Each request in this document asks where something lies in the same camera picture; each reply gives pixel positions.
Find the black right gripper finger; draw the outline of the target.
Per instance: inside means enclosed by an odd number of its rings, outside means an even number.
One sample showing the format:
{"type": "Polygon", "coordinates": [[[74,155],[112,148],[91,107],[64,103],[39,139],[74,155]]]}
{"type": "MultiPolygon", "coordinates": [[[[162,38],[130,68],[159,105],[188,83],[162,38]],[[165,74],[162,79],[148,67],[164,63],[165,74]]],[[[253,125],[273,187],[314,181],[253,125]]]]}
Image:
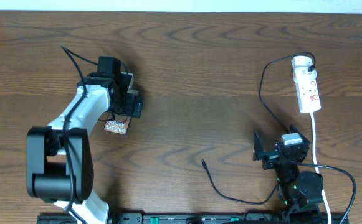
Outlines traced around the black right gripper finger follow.
{"type": "Polygon", "coordinates": [[[309,143],[309,140],[297,129],[297,127],[294,124],[290,125],[290,132],[292,134],[298,133],[302,139],[302,142],[309,143]]]}
{"type": "Polygon", "coordinates": [[[264,149],[262,147],[261,141],[258,136],[258,132],[254,132],[254,155],[255,156],[263,156],[264,155],[264,149]]]}

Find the gold Galaxy smartphone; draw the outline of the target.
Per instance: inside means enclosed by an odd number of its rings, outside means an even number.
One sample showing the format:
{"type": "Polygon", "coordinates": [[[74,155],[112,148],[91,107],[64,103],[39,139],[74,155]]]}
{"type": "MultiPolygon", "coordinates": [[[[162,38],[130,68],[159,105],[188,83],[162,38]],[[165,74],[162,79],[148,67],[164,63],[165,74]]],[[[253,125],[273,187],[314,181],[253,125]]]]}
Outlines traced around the gold Galaxy smartphone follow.
{"type": "Polygon", "coordinates": [[[134,76],[132,73],[121,72],[121,90],[125,94],[124,105],[120,112],[109,114],[108,121],[105,122],[105,131],[111,133],[126,135],[133,114],[133,102],[135,99],[135,91],[132,89],[134,76]]]}

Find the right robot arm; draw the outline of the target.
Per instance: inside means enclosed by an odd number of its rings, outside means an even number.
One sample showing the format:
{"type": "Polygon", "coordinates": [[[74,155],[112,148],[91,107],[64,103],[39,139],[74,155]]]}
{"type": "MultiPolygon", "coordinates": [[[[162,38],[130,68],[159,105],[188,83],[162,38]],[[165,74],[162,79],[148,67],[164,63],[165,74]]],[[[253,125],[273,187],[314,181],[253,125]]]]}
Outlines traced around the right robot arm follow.
{"type": "Polygon", "coordinates": [[[261,161],[264,170],[273,169],[277,175],[280,193],[287,209],[279,219],[286,222],[301,220],[308,213],[318,214],[323,202],[323,177],[312,171],[301,172],[299,163],[308,154],[310,141],[294,126],[275,144],[273,151],[265,151],[258,133],[254,133],[253,160],[261,161]]]}

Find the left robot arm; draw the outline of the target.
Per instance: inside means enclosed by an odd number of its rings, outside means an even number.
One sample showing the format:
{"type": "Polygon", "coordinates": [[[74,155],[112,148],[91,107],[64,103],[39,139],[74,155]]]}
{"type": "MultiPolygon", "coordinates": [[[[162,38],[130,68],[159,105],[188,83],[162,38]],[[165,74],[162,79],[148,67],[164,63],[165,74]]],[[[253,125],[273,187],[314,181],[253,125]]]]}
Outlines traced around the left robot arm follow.
{"type": "Polygon", "coordinates": [[[68,107],[26,137],[26,187],[31,197],[64,210],[39,215],[38,223],[116,223],[110,206],[93,190],[89,135],[104,113],[138,118],[143,100],[133,74],[115,57],[101,56],[97,71],[82,76],[68,107]]]}

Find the white USB charger plug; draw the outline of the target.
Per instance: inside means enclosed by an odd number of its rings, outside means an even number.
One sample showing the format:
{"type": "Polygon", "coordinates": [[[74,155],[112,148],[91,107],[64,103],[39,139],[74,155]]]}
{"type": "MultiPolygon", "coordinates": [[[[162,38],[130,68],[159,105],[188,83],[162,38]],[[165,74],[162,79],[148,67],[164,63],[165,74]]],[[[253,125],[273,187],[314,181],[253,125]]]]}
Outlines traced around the white USB charger plug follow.
{"type": "Polygon", "coordinates": [[[293,70],[296,70],[298,67],[306,67],[306,68],[308,68],[308,71],[311,72],[311,71],[314,71],[314,69],[315,69],[315,63],[312,58],[303,56],[303,55],[299,55],[299,56],[295,56],[292,59],[293,70]]]}

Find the white power strip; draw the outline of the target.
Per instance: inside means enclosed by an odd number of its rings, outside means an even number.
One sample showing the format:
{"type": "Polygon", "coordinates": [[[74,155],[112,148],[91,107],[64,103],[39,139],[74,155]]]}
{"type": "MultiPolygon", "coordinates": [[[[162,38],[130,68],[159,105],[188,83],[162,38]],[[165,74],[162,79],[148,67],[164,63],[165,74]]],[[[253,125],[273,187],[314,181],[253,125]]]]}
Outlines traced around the white power strip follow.
{"type": "Polygon", "coordinates": [[[321,109],[316,77],[316,70],[310,72],[308,67],[297,67],[293,71],[293,80],[301,113],[309,114],[321,109]]]}

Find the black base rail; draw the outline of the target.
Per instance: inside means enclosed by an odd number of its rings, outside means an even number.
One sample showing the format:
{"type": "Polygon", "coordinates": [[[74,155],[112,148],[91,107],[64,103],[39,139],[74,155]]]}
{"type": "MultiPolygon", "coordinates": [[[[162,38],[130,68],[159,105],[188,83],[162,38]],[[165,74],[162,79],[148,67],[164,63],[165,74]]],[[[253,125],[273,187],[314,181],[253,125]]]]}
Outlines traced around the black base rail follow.
{"type": "MultiPolygon", "coordinates": [[[[290,217],[290,223],[328,223],[327,217],[318,214],[304,214],[302,218],[297,218],[297,214],[290,217]]],[[[70,224],[82,223],[78,222],[71,215],[45,214],[37,217],[38,224],[70,224]]],[[[203,223],[203,224],[218,224],[218,223],[289,223],[269,213],[245,213],[243,215],[213,215],[213,214],[154,214],[143,215],[140,213],[119,213],[109,216],[107,223],[114,224],[187,224],[187,223],[203,223]]]]}

